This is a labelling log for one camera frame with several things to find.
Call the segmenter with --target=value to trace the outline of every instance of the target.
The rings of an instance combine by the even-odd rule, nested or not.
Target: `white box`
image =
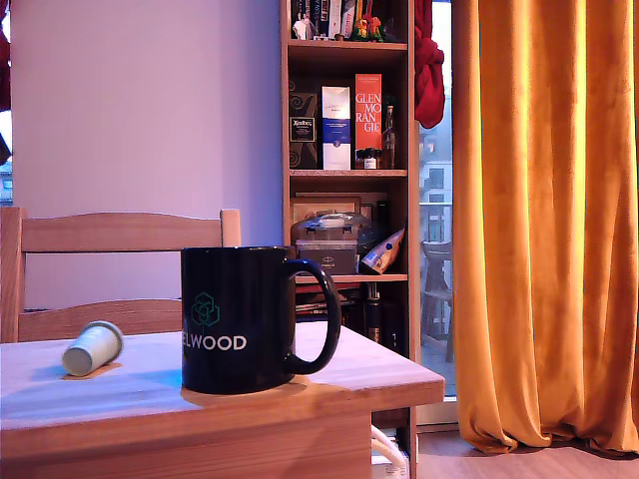
[[[323,168],[350,170],[350,88],[321,87]]]

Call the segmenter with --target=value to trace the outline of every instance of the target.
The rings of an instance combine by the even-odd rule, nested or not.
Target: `window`
[[[434,0],[432,3],[432,39],[443,51],[442,65],[444,87],[444,112],[441,122],[431,129],[419,129],[419,170],[422,241],[447,243],[452,240],[452,71],[451,71],[451,9],[450,0]],[[425,254],[421,258],[421,290],[426,291],[426,279],[430,277],[429,288],[438,268],[443,269],[443,279],[447,287],[452,287],[452,261],[435,261],[428,271]],[[454,355],[447,357],[447,341],[453,321],[452,311],[445,300],[426,299],[422,294],[421,315],[421,363],[446,378],[446,396],[455,396]],[[444,423],[445,417],[433,417],[424,413],[420,423]]]
[[[11,41],[11,29],[10,29],[10,13],[7,12],[7,16],[4,17],[2,22],[2,30],[4,31],[7,40]],[[12,125],[11,125],[11,111],[0,112],[0,135],[4,139],[7,147],[10,151],[13,151],[12,144]],[[10,207],[13,205],[13,158],[9,158],[7,163],[0,166],[0,206]]]

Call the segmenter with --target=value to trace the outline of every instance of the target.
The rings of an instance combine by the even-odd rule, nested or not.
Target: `red cloth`
[[[415,118],[424,128],[443,117],[443,52],[431,36],[432,0],[415,0]]]

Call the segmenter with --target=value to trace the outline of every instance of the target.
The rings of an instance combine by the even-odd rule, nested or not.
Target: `mug handle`
[[[341,330],[341,303],[337,295],[337,288],[332,278],[323,268],[312,261],[306,259],[287,259],[285,271],[289,278],[296,276],[300,272],[309,272],[319,282],[321,290],[326,297],[326,308],[328,310],[328,329],[326,330],[326,341],[323,344],[321,353],[315,361],[304,361],[293,353],[289,353],[285,358],[285,372],[291,374],[313,374],[325,367],[337,348],[339,341],[339,331]]]

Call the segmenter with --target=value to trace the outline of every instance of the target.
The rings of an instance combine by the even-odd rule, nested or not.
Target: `orange box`
[[[355,149],[381,149],[381,75],[355,75]]]

